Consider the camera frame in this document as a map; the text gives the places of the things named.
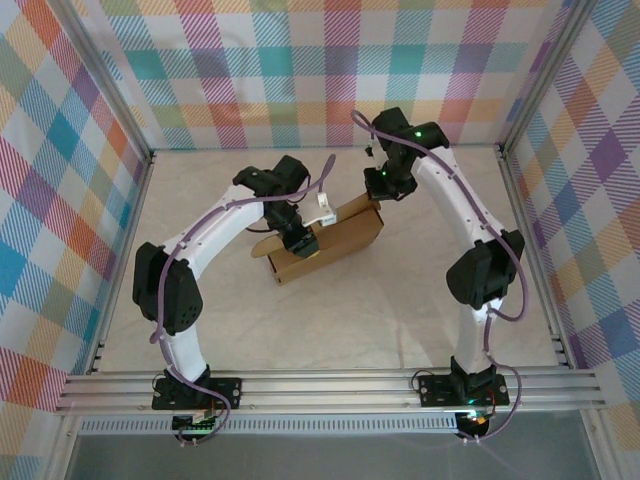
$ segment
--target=metal corner post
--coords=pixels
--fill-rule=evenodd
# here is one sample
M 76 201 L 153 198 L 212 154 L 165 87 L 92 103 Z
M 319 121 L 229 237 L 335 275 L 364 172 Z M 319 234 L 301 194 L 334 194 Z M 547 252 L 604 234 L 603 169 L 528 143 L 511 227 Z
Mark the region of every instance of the metal corner post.
M 549 323 L 549 330 L 552 334 L 559 335 L 561 342 L 566 347 L 565 342 L 567 340 L 567 336 L 560 320 L 560 313 L 555 302 L 553 289 L 551 288 L 549 278 L 544 268 L 542 254 L 535 241 L 533 226 L 531 225 L 527 212 L 525 211 L 524 197 L 518 188 L 518 183 L 513 175 L 511 166 L 504 158 L 503 153 L 500 151 L 498 146 L 495 148 L 495 154 L 516 223 L 525 238 L 525 251 L 533 273 L 533 281 L 536 291 L 538 292 L 540 303 L 542 304 L 545 316 L 547 317 L 547 322 Z M 565 348 L 565 352 L 569 365 L 575 367 L 575 358 L 573 358 L 571 351 Z
M 508 157 L 518 144 L 534 113 L 540 106 L 547 90 L 553 83 L 560 67 L 569 54 L 571 47 L 575 43 L 582 27 L 587 22 L 591 11 L 598 3 L 598 0 L 575 0 L 567 19 L 562 26 L 562 31 L 555 43 L 549 49 L 550 54 L 540 68 L 540 73 L 535 85 L 527 95 L 520 112 L 513 122 L 511 130 L 502 144 L 503 152 Z
M 122 279 L 127 269 L 127 263 L 129 261 L 129 255 L 131 255 L 131 249 L 133 248 L 133 240 L 138 228 L 138 222 L 140 221 L 140 215 L 142 214 L 144 201 L 149 190 L 153 167 L 154 163 L 152 160 L 149 164 L 147 164 L 145 172 L 142 176 L 142 180 L 140 182 L 138 195 L 136 196 L 136 202 L 133 207 L 131 218 L 129 219 L 127 228 L 125 230 L 124 243 L 122 246 L 122 251 L 120 252 L 120 257 L 118 258 L 118 263 L 116 265 L 116 270 L 113 276 L 113 281 L 111 283 L 111 288 L 109 290 L 109 295 L 102 310 L 102 314 L 100 315 L 98 328 L 96 329 L 96 334 L 93 338 L 93 342 L 90 349 L 88 350 L 89 355 L 87 356 L 87 360 L 83 370 L 87 374 L 92 373 L 93 363 L 96 359 L 97 352 L 102 346 L 104 346 L 104 341 L 106 340 L 109 333 L 109 327 L 111 326 L 113 312 L 115 311 L 118 295 L 120 294 Z
M 153 157 L 153 149 L 145 139 L 131 110 L 127 106 L 127 102 L 122 97 L 115 80 L 109 73 L 99 49 L 84 28 L 70 0 L 47 0 L 47 3 L 58 18 L 65 33 L 71 39 L 71 43 L 77 50 L 78 55 L 80 55 L 82 63 L 91 74 L 98 90 L 100 90 L 111 110 L 113 110 L 116 119 L 120 122 L 122 129 L 138 151 L 138 154 L 144 157 L 147 162 L 150 162 Z

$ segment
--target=brown cardboard box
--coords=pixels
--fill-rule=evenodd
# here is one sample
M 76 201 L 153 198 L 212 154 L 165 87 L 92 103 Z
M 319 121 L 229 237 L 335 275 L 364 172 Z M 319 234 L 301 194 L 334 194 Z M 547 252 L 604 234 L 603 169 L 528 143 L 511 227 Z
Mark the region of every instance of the brown cardboard box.
M 378 213 L 380 204 L 363 194 L 337 210 L 338 221 L 328 227 L 311 226 L 320 250 L 314 256 L 301 258 L 287 252 L 277 235 L 258 242 L 251 250 L 254 258 L 267 256 L 273 276 L 280 285 L 363 249 L 378 236 L 384 222 Z

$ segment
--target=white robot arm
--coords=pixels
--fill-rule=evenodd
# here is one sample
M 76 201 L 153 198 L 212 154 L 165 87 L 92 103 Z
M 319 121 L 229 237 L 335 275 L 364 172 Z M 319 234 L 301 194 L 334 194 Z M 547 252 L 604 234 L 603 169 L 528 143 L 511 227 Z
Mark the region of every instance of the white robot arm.
M 463 252 L 447 272 L 447 286 L 461 304 L 458 343 L 448 381 L 460 400 L 473 400 L 496 379 L 495 365 L 486 352 L 485 325 L 489 314 L 499 311 L 515 278 L 513 260 L 522 255 L 522 235 L 517 230 L 506 232 L 488 212 L 437 124 L 413 127 L 397 107 L 383 111 L 371 123 L 356 111 L 352 118 L 372 134 L 374 142 L 377 137 L 379 145 L 372 143 L 367 154 L 374 158 L 380 150 L 386 154 L 384 161 L 376 158 L 375 168 L 364 171 L 369 196 L 398 201 L 418 185 L 425 187 Z
M 317 252 L 317 240 L 309 225 L 315 221 L 324 225 L 335 221 L 326 194 L 318 193 L 317 205 L 313 201 L 305 204 L 304 219 L 298 205 L 288 203 L 287 199 L 321 185 L 334 160 L 335 156 L 329 157 L 320 179 L 302 192 L 298 189 L 309 172 L 292 157 L 285 155 L 273 170 L 248 167 L 189 228 L 163 246 L 145 243 L 138 249 L 133 300 L 146 318 L 157 322 L 152 341 L 161 341 L 172 373 L 195 382 L 208 371 L 195 326 L 203 307 L 197 280 L 240 232 L 264 217 L 280 233 L 288 251 L 301 257 Z M 163 298 L 162 309 L 159 297 Z
M 224 207 L 235 200 L 252 198 L 253 196 L 254 192 L 249 188 L 243 185 L 233 185 L 211 210 Z M 211 260 L 240 232 L 256 223 L 263 215 L 264 204 L 262 202 L 253 202 L 223 210 L 199 229 L 191 241 L 180 250 L 176 261 L 186 260 L 193 272 L 194 280 L 197 282 Z M 202 217 L 188 229 L 165 242 L 164 252 L 169 255 L 176 245 L 182 242 L 186 232 L 200 222 Z M 170 363 L 187 380 L 194 382 L 206 370 L 207 363 L 200 352 L 195 323 L 182 332 L 167 336 L 166 346 Z
M 433 153 L 458 172 L 458 178 L 467 186 L 476 204 L 485 213 L 490 225 L 495 231 L 502 231 L 504 229 L 502 224 L 487 211 L 460 171 L 453 150 L 437 147 L 433 149 Z M 430 158 L 423 157 L 414 161 L 411 173 L 418 185 L 425 187 L 431 194 L 444 218 L 449 222 L 462 252 L 473 249 L 477 242 L 488 243 L 494 240 L 484 224 L 478 219 L 456 182 L 442 171 L 442 167 L 435 164 Z M 502 298 L 492 299 L 478 310 L 470 305 L 460 306 L 460 330 L 454 357 L 465 372 L 476 373 L 489 368 L 489 360 L 483 352 L 484 325 L 487 320 L 488 308 L 499 310 L 501 306 Z

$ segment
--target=colorful plaid backdrop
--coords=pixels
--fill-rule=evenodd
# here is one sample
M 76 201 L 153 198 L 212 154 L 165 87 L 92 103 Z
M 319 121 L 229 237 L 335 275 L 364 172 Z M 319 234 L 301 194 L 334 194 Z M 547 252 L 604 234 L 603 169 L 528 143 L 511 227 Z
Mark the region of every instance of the colorful plaid backdrop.
M 601 0 L 516 149 L 580 367 L 640 471 L 640 0 Z
M 0 479 L 80 373 L 143 163 L 44 0 L 0 0 Z
M 571 3 L 74 0 L 149 142 L 173 149 L 364 143 L 350 111 L 393 105 L 493 143 Z
M 546 64 L 549 57 L 554 54 L 554 43 L 558 39 L 565 22 L 567 20 L 567 16 L 571 11 L 571 7 L 575 4 L 575 0 L 563 0 L 562 7 L 558 10 L 555 19 L 553 20 L 553 24 L 551 28 L 547 32 L 547 36 L 542 42 L 540 46 L 540 50 L 538 50 L 538 54 L 536 55 L 533 63 L 529 67 L 529 72 L 527 73 L 527 77 L 520 88 L 520 92 L 518 93 L 517 98 L 511 105 L 511 110 L 509 110 L 509 114 L 507 115 L 507 120 L 502 125 L 502 130 L 498 137 L 498 141 L 495 143 L 503 143 L 507 135 L 509 134 L 511 127 L 513 126 L 514 121 L 518 118 L 518 116 L 522 113 L 522 109 L 524 108 L 524 101 L 527 99 L 529 93 L 533 89 L 536 81 L 538 80 L 538 75 L 540 74 L 541 68 Z

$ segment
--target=wire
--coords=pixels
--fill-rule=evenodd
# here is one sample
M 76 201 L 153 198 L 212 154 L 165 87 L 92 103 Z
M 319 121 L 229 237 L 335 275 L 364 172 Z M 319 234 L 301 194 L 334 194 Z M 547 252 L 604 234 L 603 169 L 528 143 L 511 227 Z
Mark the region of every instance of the wire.
M 215 410 L 216 410 L 215 400 L 213 400 L 213 399 L 211 400 L 211 409 L 212 409 L 214 412 L 215 412 Z M 223 411 L 226 413 L 226 412 L 227 412 L 227 409 L 226 409 L 226 408 L 223 408 L 223 409 L 221 410 L 221 412 L 220 412 L 220 413 L 222 413 Z M 227 414 L 225 415 L 225 418 L 226 418 L 227 416 L 229 416 L 230 414 L 231 414 L 231 412 L 227 413 Z M 216 433 L 218 433 L 218 432 L 220 431 L 220 429 L 222 428 L 222 426 L 220 426 L 219 428 L 214 428 L 214 430 L 213 430 L 212 432 L 209 432 L 207 435 L 205 435 L 205 436 L 201 437 L 201 438 L 200 438 L 200 441 L 198 441 L 197 439 L 195 439 L 195 438 L 194 438 L 194 439 L 192 439 L 190 442 L 182 436 L 182 432 L 184 432 L 184 431 L 186 430 L 186 427 L 185 427 L 185 426 L 182 426 L 182 427 L 180 427 L 180 428 L 178 429 L 178 441 L 180 442 L 180 446 L 181 446 L 181 447 L 184 447 L 185 445 L 189 445 L 189 444 L 191 444 L 191 445 L 193 445 L 194 447 L 197 447 L 198 445 L 200 445 L 200 444 L 201 444 L 201 443 L 203 443 L 203 442 L 206 442 L 209 438 L 213 437 Z
M 399 143 L 401 145 L 405 145 L 407 147 L 410 147 L 410 148 L 413 148 L 415 150 L 418 150 L 420 153 L 423 153 L 424 155 L 426 155 L 427 157 L 429 157 L 433 161 L 435 161 L 447 173 L 447 175 L 452 180 L 454 180 L 456 182 L 456 184 L 458 185 L 458 187 L 460 188 L 460 190 L 464 194 L 465 198 L 469 202 L 469 205 L 473 209 L 474 213 L 477 215 L 478 220 L 480 220 L 480 222 L 482 222 L 482 224 L 483 224 L 482 227 L 486 228 L 487 231 L 489 232 L 489 234 L 491 234 L 491 236 L 493 236 L 496 239 L 496 241 L 500 244 L 500 246 L 507 252 L 507 255 L 509 256 L 510 260 L 513 262 L 513 264 L 516 267 L 516 271 L 518 272 L 518 277 L 520 278 L 520 284 L 522 286 L 522 308 L 521 308 L 520 312 L 517 315 L 511 317 L 511 316 L 508 316 L 508 315 L 502 313 L 498 309 L 495 309 L 493 307 L 489 307 L 487 309 L 487 321 L 485 323 L 485 329 L 484 329 L 483 351 L 484 351 L 485 356 L 487 357 L 489 362 L 492 365 L 494 365 L 496 368 L 502 368 L 502 369 L 506 369 L 506 370 L 511 371 L 514 374 L 514 376 L 516 377 L 516 382 L 518 384 L 516 400 L 515 400 L 515 402 L 513 404 L 513 408 L 511 409 L 511 411 L 507 415 L 507 418 L 502 423 L 502 425 L 500 425 L 493 432 L 490 432 L 487 435 L 485 435 L 483 438 L 486 439 L 486 438 L 494 437 L 498 433 L 500 433 L 502 430 L 504 430 L 507 427 L 507 425 L 509 424 L 509 422 L 511 422 L 511 419 L 513 418 L 513 415 L 516 413 L 516 410 L 518 409 L 518 406 L 520 405 L 520 401 L 522 399 L 522 378 L 520 377 L 520 374 L 518 373 L 518 371 L 513 367 L 498 363 L 493 358 L 493 356 L 491 355 L 490 350 L 489 350 L 489 336 L 490 336 L 490 332 L 491 332 L 491 321 L 492 321 L 491 315 L 495 315 L 497 317 L 500 317 L 500 318 L 502 318 L 502 319 L 504 319 L 504 320 L 506 320 L 508 322 L 517 322 L 517 321 L 522 320 L 522 318 L 524 318 L 524 316 L 525 316 L 525 314 L 527 312 L 527 309 L 528 309 L 528 306 L 529 306 L 529 287 L 528 287 L 527 279 L 526 279 L 525 274 L 524 274 L 524 270 L 522 268 L 522 265 L 520 264 L 520 260 L 516 256 L 516 254 L 513 251 L 513 249 L 509 246 L 509 244 L 489 224 L 489 220 L 487 219 L 487 217 L 485 217 L 484 213 L 482 212 L 482 210 L 478 206 L 478 203 L 476 202 L 476 200 L 475 200 L 473 194 L 471 193 L 471 191 L 469 190 L 469 188 L 465 185 L 465 183 L 461 180 L 461 178 L 456 174 L 456 172 L 447 164 L 447 162 L 445 162 L 438 155 L 433 153 L 431 150 L 423 147 L 422 145 L 419 145 L 419 144 L 417 144 L 415 142 L 412 142 L 410 140 L 405 140 L 404 138 L 396 137 L 395 135 L 389 135 L 387 133 L 380 132 L 379 130 L 376 130 L 371 125 L 371 122 L 367 119 L 367 117 L 365 117 L 358 110 L 352 110 L 351 111 L 351 118 L 352 118 L 353 122 L 357 126 L 362 128 L 363 130 L 369 132 L 369 134 L 371 135 L 372 139 L 374 138 L 374 135 L 375 135 L 378 138 L 384 138 L 384 139 L 390 140 L 390 141 L 392 141 L 394 143 Z
M 432 371 L 425 370 L 424 368 L 421 368 L 420 370 L 416 370 L 416 372 L 413 374 L 413 377 L 411 377 L 411 380 L 409 380 L 409 386 L 411 387 L 411 390 L 413 390 L 416 393 L 420 393 L 420 390 L 415 387 L 414 382 L 421 372 L 427 372 L 429 375 L 435 375 L 435 373 L 433 373 Z
M 493 393 L 493 390 L 489 389 L 489 395 L 491 395 L 491 403 L 493 404 L 493 408 L 491 409 L 491 416 L 493 417 L 496 414 L 496 394 Z
M 310 184 L 311 184 L 311 175 L 307 175 L 307 188 L 309 188 Z M 307 193 L 302 195 L 302 197 L 300 197 L 298 200 L 287 200 L 287 202 L 289 202 L 292 205 L 295 205 L 296 203 L 300 203 L 302 200 L 307 198 Z
M 251 233 L 271 233 L 274 232 L 275 228 L 245 228 L 247 232 Z
M 153 380 L 151 380 L 151 388 L 153 389 L 153 391 L 155 393 L 157 393 L 158 395 L 160 395 L 160 392 L 158 391 L 158 389 L 156 388 L 156 380 L 158 380 L 158 377 L 164 377 L 164 373 L 158 373 L 155 377 L 153 377 Z
M 160 273 L 160 279 L 158 282 L 158 316 L 156 318 L 156 329 L 151 335 L 151 337 L 149 338 L 149 342 L 152 344 L 160 343 L 160 350 L 162 352 L 162 356 L 168 365 L 167 371 L 172 376 L 174 376 L 176 379 L 178 379 L 185 385 L 193 388 L 194 390 L 198 390 L 199 392 L 205 393 L 207 395 L 212 396 L 215 399 L 222 401 L 222 403 L 225 406 L 225 416 L 222 419 L 222 421 L 219 423 L 219 425 L 216 426 L 216 428 L 214 428 L 211 431 L 211 433 L 202 437 L 198 442 L 194 441 L 193 443 L 194 446 L 197 446 L 200 443 L 204 443 L 208 441 L 225 426 L 225 424 L 229 421 L 229 417 L 231 415 L 231 404 L 229 403 L 229 400 L 225 396 L 213 390 L 209 390 L 207 388 L 203 388 L 199 385 L 196 385 L 189 379 L 185 378 L 180 372 L 174 369 L 174 366 L 172 364 L 172 358 L 169 353 L 169 346 L 165 338 L 166 331 L 164 329 L 164 297 L 165 297 L 165 286 L 167 282 L 167 275 L 169 274 L 169 267 L 178 256 L 178 253 L 180 252 L 180 250 L 182 250 L 183 245 L 189 243 L 191 241 L 191 238 L 194 235 L 196 235 L 202 229 L 202 227 L 206 225 L 207 222 L 209 222 L 209 220 L 214 218 L 216 215 L 219 215 L 220 213 L 227 211 L 230 208 L 240 207 L 242 205 L 248 205 L 251 203 L 277 202 L 281 200 L 289 200 L 291 198 L 294 198 L 296 195 L 306 194 L 307 192 L 310 192 L 315 188 L 321 188 L 322 183 L 329 176 L 329 173 L 331 173 L 331 170 L 333 169 L 335 162 L 336 162 L 335 154 L 329 155 L 329 158 L 327 158 L 327 161 L 324 164 L 324 168 L 322 169 L 322 173 L 320 174 L 320 178 L 318 178 L 318 180 L 313 182 L 307 188 L 301 191 L 298 191 L 296 193 L 286 194 L 286 195 L 276 195 L 271 197 L 244 198 L 241 200 L 234 200 L 232 202 L 227 203 L 226 205 L 221 205 L 216 208 L 213 208 L 207 214 L 205 214 L 200 220 L 198 220 L 184 235 L 184 237 L 182 237 L 182 240 L 180 240 L 180 242 L 176 244 L 173 251 L 169 254 L 167 261 L 164 263 L 162 267 L 162 272 Z

